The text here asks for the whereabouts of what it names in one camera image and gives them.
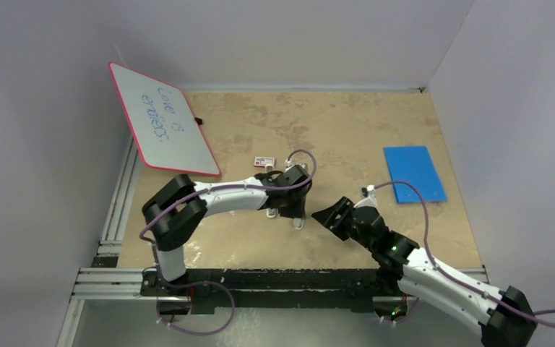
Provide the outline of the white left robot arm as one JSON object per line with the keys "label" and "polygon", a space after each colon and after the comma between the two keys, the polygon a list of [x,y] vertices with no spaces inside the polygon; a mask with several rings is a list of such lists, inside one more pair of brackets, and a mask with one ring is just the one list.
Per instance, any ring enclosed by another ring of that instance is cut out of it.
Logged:
{"label": "white left robot arm", "polygon": [[145,231],[152,234],[159,287],[170,296],[186,288],[184,245],[201,221],[236,210],[276,209],[292,219],[305,216],[312,175],[301,165],[257,173],[240,181],[204,183],[186,174],[171,179],[142,206]]}

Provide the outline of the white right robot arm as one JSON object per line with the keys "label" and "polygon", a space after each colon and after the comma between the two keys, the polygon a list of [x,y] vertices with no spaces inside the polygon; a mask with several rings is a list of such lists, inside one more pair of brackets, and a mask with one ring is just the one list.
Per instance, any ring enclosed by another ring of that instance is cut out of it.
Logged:
{"label": "white right robot arm", "polygon": [[382,292],[399,290],[428,302],[478,333],[484,346],[529,343],[537,324],[513,312],[532,312],[522,291],[501,290],[431,260],[414,240],[386,225],[371,198],[355,204],[342,197],[311,216],[339,239],[352,239],[371,253],[381,269],[377,285]]}

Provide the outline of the white stapler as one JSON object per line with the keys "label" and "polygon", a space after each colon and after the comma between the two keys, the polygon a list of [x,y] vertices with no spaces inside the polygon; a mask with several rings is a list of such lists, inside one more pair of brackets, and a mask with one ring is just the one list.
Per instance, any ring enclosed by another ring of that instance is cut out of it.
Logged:
{"label": "white stapler", "polygon": [[[272,164],[266,164],[264,166],[264,171],[266,174],[269,172],[274,171],[275,167]],[[277,218],[278,217],[278,209],[277,208],[267,208],[266,209],[266,216],[269,219]]]}

